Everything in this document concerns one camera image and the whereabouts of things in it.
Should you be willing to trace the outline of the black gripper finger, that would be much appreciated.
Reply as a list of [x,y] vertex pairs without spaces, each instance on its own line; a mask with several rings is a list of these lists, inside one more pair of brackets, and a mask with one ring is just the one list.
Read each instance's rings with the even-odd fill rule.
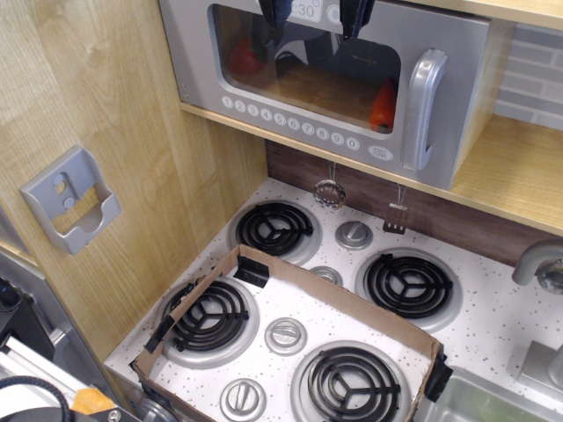
[[260,9],[266,22],[273,28],[285,25],[291,12],[291,0],[259,0]]
[[355,39],[361,29],[369,23],[373,0],[340,0],[340,22],[343,39]]

